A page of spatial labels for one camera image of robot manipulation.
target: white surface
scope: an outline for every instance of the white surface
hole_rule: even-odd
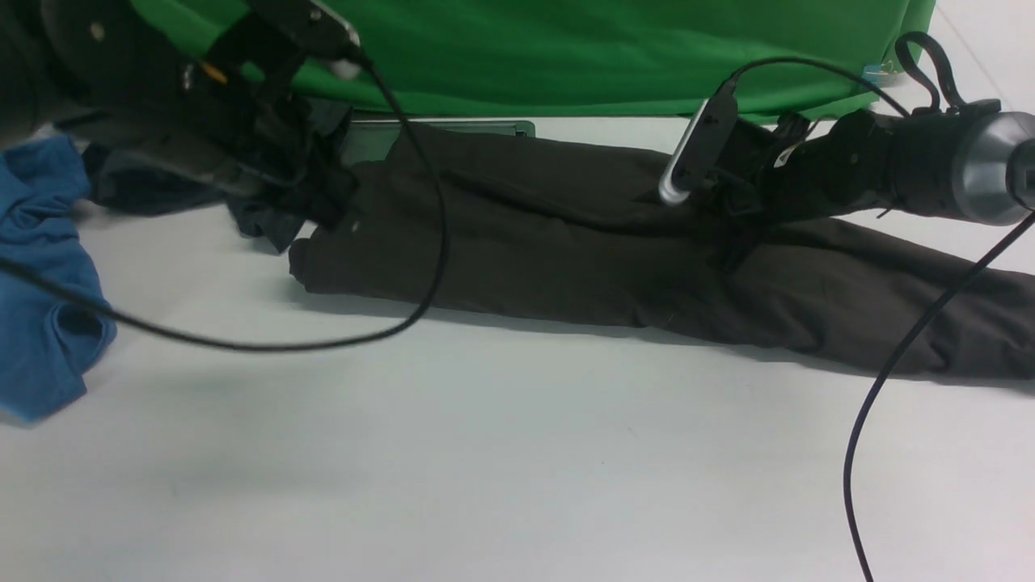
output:
[[[960,91],[1030,97],[983,69],[1032,53],[996,36],[1027,40],[1031,21],[982,33],[956,21],[965,5],[946,0],[933,26]],[[972,52],[947,18],[974,25]],[[671,150],[684,123],[537,127]],[[1003,234],[855,220],[971,258]],[[390,322],[350,311],[398,311],[305,297],[221,209],[95,215],[83,240],[115,304],[191,330],[312,340]],[[1035,236],[999,264],[1030,270],[1033,251]],[[623,333],[440,313],[380,345],[260,358],[123,329],[87,398],[32,430],[0,426],[0,579],[860,579],[840,463],[870,380]],[[1033,456],[1030,398],[889,383],[856,465],[878,580],[1035,579]]]

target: blue t-shirt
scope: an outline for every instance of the blue t-shirt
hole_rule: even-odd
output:
[[[69,217],[89,193],[66,137],[0,154],[0,256],[103,303]],[[65,407],[86,392],[83,374],[114,338],[114,322],[0,272],[0,408],[31,423]]]

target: green backdrop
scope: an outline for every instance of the green backdrop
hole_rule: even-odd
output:
[[[246,9],[241,0],[134,0],[200,55]],[[691,113],[737,66],[770,56],[862,71],[906,30],[926,30],[935,0],[325,0],[352,22],[413,114],[471,116]],[[365,81],[308,67],[307,93],[384,110]],[[871,97],[828,74],[758,69],[741,109],[812,115]]]

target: black cloth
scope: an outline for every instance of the black cloth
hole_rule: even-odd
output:
[[[86,148],[83,162],[93,186],[90,200],[125,214],[160,216],[226,203],[241,234],[265,237],[277,253],[291,246],[305,224],[304,217],[262,200],[227,196],[209,184],[181,178],[96,144]]]
[[[454,225],[440,308],[651,326],[786,348],[869,372],[970,262],[832,220],[772,233],[733,274],[707,262],[716,225],[655,188],[668,156],[418,129]],[[438,251],[436,198],[411,143],[355,168],[354,217],[291,249],[313,293],[417,301]],[[1035,278],[989,270],[909,350],[899,374],[1035,377]]]

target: black wire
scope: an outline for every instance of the black wire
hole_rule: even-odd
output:
[[[753,62],[749,62],[744,66],[738,68],[737,70],[734,71],[732,76],[730,76],[730,80],[733,82],[737,82],[740,80],[740,77],[743,76],[748,70],[751,70],[752,68],[759,68],[760,66],[768,66],[771,64],[803,64],[815,68],[821,68],[823,70],[826,70],[827,72],[832,72],[839,77],[844,77],[845,79],[848,79],[853,83],[857,83],[865,87],[868,91],[871,91],[877,96],[884,99],[896,112],[898,112],[898,115],[901,115],[903,117],[909,117],[909,110],[903,107],[901,104],[899,104],[894,97],[889,95],[886,91],[878,87],[877,84],[873,83],[871,81],[867,81],[866,79],[863,79],[862,77],[850,70],[847,70],[836,65],[825,63],[823,61],[818,61],[815,59],[806,59],[803,57],[773,57],[769,59],[761,59]]]
[[[5,272],[16,279],[19,279],[29,285],[37,287],[38,289],[72,303],[81,309],[92,312],[97,316],[105,317],[122,323],[129,327],[135,327],[141,331],[145,331],[152,336],[157,336],[159,338],[165,338],[166,340],[171,340],[174,342],[181,342],[184,344],[189,344],[193,346],[200,346],[205,348],[213,348],[219,350],[230,350],[235,352],[246,352],[246,353],[298,353],[298,352],[313,352],[320,350],[330,350],[336,348],[346,348],[350,346],[358,346],[360,344],[369,344],[372,342],[378,342],[381,340],[386,340],[403,331],[406,331],[413,324],[417,323],[427,310],[431,309],[435,296],[439,291],[439,287],[442,284],[442,279],[445,274],[446,264],[449,261],[449,246],[450,246],[450,232],[449,232],[449,221],[446,213],[446,201],[445,196],[442,193],[442,184],[439,181],[439,175],[436,170],[435,164],[427,156],[427,152],[420,144],[420,140],[417,139],[416,132],[413,129],[413,124],[407,118],[406,114],[403,112],[402,106],[395,98],[395,95],[388,89],[385,84],[381,72],[374,66],[374,64],[364,59],[362,61],[364,68],[369,72],[371,77],[374,79],[375,84],[377,84],[378,89],[384,94],[385,100],[388,106],[392,109],[395,115],[398,117],[400,123],[403,125],[403,130],[406,136],[413,143],[413,148],[417,152],[417,156],[427,168],[427,172],[431,174],[431,178],[435,183],[435,194],[438,198],[439,203],[439,221],[441,224],[441,239],[439,241],[439,258],[438,264],[435,267],[435,275],[432,279],[432,283],[427,288],[427,292],[424,298],[420,301],[417,308],[414,310],[410,317],[406,318],[397,325],[385,329],[383,331],[377,331],[375,333],[369,333],[365,336],[356,336],[353,338],[346,338],[341,340],[328,340],[323,342],[313,342],[306,344],[249,344],[243,342],[230,342],[226,340],[216,340],[212,338],[206,338],[203,336],[196,336],[194,333],[187,333],[185,331],[179,331],[169,327],[164,327],[149,321],[145,321],[134,317],[131,315],[122,313],[118,310],[106,307],[93,299],[81,295],[76,291],[71,291],[57,283],[48,280],[45,277],[40,277],[38,273],[32,269],[23,266],[13,261],[9,261],[3,257],[0,257],[0,272]]]
[[[862,434],[862,426],[866,421],[866,417],[869,415],[869,410],[874,407],[874,402],[877,400],[877,396],[881,392],[881,388],[884,387],[884,383],[891,376],[894,371],[895,366],[898,360],[901,359],[903,355],[909,347],[916,341],[920,333],[923,332],[927,324],[938,316],[939,312],[952,300],[967,285],[969,285],[974,279],[987,267],[996,258],[1003,254],[1004,251],[1010,248],[1017,238],[1021,237],[1028,229],[1035,225],[1035,213],[1031,213],[1026,217],[1021,224],[1013,228],[1003,240],[999,241],[998,244],[992,248],[981,260],[974,263],[970,269],[967,270],[955,283],[953,283],[948,289],[942,293],[942,296],[938,298],[937,301],[931,303],[927,311],[924,312],[923,316],[913,325],[913,328],[909,330],[909,333],[903,338],[903,341],[895,347],[895,350],[891,352],[891,356],[884,363],[884,368],[881,369],[881,373],[877,375],[877,379],[874,381],[873,387],[869,388],[869,394],[866,395],[866,399],[862,402],[862,408],[859,409],[859,415],[855,419],[855,425],[852,427],[852,436],[848,440],[848,450],[845,453],[845,474],[844,474],[844,489],[845,489],[845,514],[848,517],[848,527],[852,532],[852,543],[855,545],[855,553],[859,558],[859,565],[862,568],[862,575],[865,577],[866,582],[874,582],[874,575],[869,572],[869,562],[866,560],[866,552],[862,548],[862,540],[859,537],[859,525],[856,523],[855,519],[855,505],[852,501],[852,466],[855,463],[855,450],[859,445],[859,435]]]

